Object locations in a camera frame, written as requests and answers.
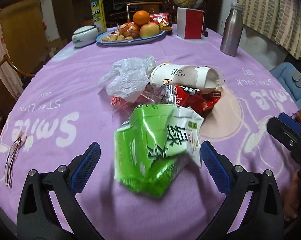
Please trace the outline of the green snack bag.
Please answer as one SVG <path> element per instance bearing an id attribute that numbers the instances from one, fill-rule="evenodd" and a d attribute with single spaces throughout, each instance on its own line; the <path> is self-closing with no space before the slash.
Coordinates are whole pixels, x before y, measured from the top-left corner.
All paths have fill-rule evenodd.
<path id="1" fill-rule="evenodd" d="M 139 105 L 115 132 L 114 179 L 160 198 L 191 161 L 201 166 L 203 118 L 174 104 Z"/>

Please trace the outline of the crumpled clear plastic bag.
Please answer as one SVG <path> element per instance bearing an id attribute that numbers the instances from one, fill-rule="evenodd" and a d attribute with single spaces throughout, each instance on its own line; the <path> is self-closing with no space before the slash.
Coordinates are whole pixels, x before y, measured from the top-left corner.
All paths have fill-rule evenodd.
<path id="1" fill-rule="evenodd" d="M 115 62 L 110 72 L 103 75 L 97 84 L 99 87 L 106 86 L 109 96 L 135 102 L 149 84 L 155 67 L 155 58 L 151 55 L 122 59 Z"/>

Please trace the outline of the yellow green canister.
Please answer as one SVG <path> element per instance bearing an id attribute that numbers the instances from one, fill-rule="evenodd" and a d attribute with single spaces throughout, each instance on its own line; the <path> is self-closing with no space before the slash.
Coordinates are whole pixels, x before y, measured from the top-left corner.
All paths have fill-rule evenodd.
<path id="1" fill-rule="evenodd" d="M 90 0 L 92 20 L 99 34 L 106 32 L 106 20 L 104 13 L 103 0 Z"/>

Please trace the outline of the crushed white paper cup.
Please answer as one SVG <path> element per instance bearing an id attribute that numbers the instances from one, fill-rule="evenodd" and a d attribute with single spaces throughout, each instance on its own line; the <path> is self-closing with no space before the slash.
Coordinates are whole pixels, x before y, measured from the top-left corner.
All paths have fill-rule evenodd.
<path id="1" fill-rule="evenodd" d="M 175 84 L 197 89 L 202 94 L 208 94 L 219 89 L 225 82 L 221 72 L 209 66 L 191 66 L 172 63 L 158 65 L 149 78 L 153 86 Z"/>

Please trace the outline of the red foil snack wrapper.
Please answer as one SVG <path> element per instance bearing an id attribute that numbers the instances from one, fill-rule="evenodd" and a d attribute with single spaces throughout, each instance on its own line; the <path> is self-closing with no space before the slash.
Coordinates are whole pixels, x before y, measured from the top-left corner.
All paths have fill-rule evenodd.
<path id="1" fill-rule="evenodd" d="M 205 118 L 211 113 L 214 105 L 221 99 L 221 91 L 214 90 L 208 94 L 194 88 L 175 85 L 175 98 L 179 106 L 191 107 L 196 113 Z"/>

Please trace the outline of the beige checkered curtain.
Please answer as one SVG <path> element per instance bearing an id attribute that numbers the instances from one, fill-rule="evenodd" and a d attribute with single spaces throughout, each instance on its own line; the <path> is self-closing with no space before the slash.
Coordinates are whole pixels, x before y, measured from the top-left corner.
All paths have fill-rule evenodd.
<path id="1" fill-rule="evenodd" d="M 300 0 L 237 0 L 244 6 L 243 24 L 301 60 Z"/>

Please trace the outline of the red white tissue box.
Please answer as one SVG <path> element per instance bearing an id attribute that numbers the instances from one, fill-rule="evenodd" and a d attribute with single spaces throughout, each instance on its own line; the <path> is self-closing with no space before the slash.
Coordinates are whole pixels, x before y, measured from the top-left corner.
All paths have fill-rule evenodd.
<path id="1" fill-rule="evenodd" d="M 177 35 L 188 40 L 200 40 L 204 29 L 203 10 L 178 7 Z"/>

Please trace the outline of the blue oval fruit plate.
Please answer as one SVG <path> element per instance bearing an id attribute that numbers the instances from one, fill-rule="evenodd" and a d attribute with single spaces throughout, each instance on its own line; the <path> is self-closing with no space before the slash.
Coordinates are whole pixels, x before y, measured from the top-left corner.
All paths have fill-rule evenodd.
<path id="1" fill-rule="evenodd" d="M 162 31 L 161 33 L 159 33 L 158 35 L 152 36 L 152 37 L 147 37 L 147 38 L 136 38 L 136 39 L 132 39 L 132 40 L 123 40 L 120 41 L 118 39 L 116 39 L 115 41 L 109 41 L 111 36 L 117 35 L 119 34 L 119 31 L 117 29 L 110 29 L 109 31 L 107 31 L 106 33 L 103 33 L 101 35 L 99 35 L 96 38 L 96 43 L 98 45 L 102 45 L 102 46 L 127 46 L 127 45 L 138 45 L 138 44 L 145 44 L 145 43 L 150 43 L 153 41 L 156 41 L 160 38 L 164 38 L 166 36 L 166 33 L 164 31 Z"/>

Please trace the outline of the yellow red apple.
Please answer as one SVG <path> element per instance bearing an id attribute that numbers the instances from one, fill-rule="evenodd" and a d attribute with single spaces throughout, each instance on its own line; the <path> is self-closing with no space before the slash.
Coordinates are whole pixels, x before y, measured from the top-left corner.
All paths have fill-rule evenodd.
<path id="1" fill-rule="evenodd" d="M 147 24 L 142 25 L 140 27 L 140 37 L 141 38 L 148 38 L 160 33 L 159 26 L 154 22 L 149 22 Z"/>

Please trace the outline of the dark-framed eyeglasses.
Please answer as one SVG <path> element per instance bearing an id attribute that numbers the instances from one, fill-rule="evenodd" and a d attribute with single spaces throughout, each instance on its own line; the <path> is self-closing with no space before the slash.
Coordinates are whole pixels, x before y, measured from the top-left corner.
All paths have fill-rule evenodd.
<path id="1" fill-rule="evenodd" d="M 12 187 L 12 169 L 15 157 L 17 156 L 20 148 L 25 144 L 26 139 L 27 135 L 23 133 L 23 131 L 20 131 L 7 155 L 5 164 L 5 184 L 9 188 Z"/>

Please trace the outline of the wrapped red apple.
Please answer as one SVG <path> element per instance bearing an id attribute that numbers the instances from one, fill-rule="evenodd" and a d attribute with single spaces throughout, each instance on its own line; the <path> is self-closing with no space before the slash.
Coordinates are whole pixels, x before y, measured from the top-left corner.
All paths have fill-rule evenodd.
<path id="1" fill-rule="evenodd" d="M 119 33 L 125 38 L 140 38 L 140 27 L 134 22 L 124 23 L 119 26 Z"/>

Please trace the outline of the orange fruit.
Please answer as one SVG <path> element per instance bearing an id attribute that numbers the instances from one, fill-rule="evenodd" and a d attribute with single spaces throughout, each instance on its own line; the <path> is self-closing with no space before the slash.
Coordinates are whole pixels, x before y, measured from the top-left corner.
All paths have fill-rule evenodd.
<path id="1" fill-rule="evenodd" d="M 139 10 L 133 15 L 133 22 L 139 26 L 147 24 L 150 21 L 150 14 L 145 10 Z"/>

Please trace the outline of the steel water bottle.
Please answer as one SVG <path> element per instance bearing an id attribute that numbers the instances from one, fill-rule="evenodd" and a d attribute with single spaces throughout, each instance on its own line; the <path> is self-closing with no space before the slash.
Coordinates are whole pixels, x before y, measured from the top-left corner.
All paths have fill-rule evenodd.
<path id="1" fill-rule="evenodd" d="M 231 3 L 231 10 L 226 19 L 220 51 L 229 56 L 236 56 L 243 31 L 243 5 Z"/>

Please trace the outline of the far wooden chair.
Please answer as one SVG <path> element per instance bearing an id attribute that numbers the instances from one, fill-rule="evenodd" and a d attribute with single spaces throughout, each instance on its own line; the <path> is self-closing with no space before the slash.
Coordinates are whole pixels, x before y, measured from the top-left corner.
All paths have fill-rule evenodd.
<path id="1" fill-rule="evenodd" d="M 133 14 L 139 10 L 144 10 L 150 15 L 157 14 L 162 11 L 162 2 L 160 1 L 128 2 L 125 6 L 127 22 L 130 22 L 133 19 Z"/>

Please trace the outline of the red candy packet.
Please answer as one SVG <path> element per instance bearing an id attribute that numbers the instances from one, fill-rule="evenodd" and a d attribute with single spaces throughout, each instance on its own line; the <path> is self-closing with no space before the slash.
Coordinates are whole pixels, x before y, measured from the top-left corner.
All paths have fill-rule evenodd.
<path id="1" fill-rule="evenodd" d="M 150 22 L 157 24 L 161 31 L 172 31 L 171 17 L 168 12 L 151 14 Z"/>

